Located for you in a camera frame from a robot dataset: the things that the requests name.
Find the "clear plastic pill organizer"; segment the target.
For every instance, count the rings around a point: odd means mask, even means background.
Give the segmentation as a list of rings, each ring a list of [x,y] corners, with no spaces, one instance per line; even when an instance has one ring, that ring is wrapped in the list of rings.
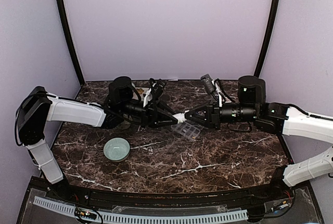
[[[189,140],[196,140],[198,139],[201,131],[203,130],[203,128],[197,128],[195,126],[192,126],[186,122],[181,123],[181,124],[176,124],[176,125],[172,125],[171,129],[180,134],[181,136],[183,136],[184,138],[187,138]]]

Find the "small white vial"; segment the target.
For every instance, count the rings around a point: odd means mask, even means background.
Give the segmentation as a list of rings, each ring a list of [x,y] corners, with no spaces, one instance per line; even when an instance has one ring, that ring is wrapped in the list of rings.
[[[181,124],[187,121],[185,113],[176,113],[173,117],[177,120],[177,124]]]

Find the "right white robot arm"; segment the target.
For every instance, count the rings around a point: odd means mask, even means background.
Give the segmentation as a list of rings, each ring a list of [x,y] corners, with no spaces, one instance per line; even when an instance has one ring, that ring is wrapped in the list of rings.
[[[180,114],[180,123],[192,121],[219,129],[222,123],[253,123],[266,133],[299,136],[332,143],[332,117],[306,112],[294,104],[205,103]],[[278,199],[286,187],[332,173],[332,148],[302,162],[278,167],[265,189],[270,200]]]

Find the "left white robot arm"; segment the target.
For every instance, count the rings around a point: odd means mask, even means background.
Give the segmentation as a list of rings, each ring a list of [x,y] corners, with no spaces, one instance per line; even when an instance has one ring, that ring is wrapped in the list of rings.
[[[137,95],[132,84],[109,89],[103,104],[82,102],[49,94],[37,86],[23,100],[16,111],[14,135],[18,146],[24,146],[35,165],[53,186],[53,193],[62,201],[73,197],[73,189],[66,184],[66,177],[50,147],[45,141],[47,122],[60,121],[112,129],[123,121],[139,126],[162,127],[185,121],[183,113],[175,113],[159,101],[163,88],[154,83],[145,97]]]

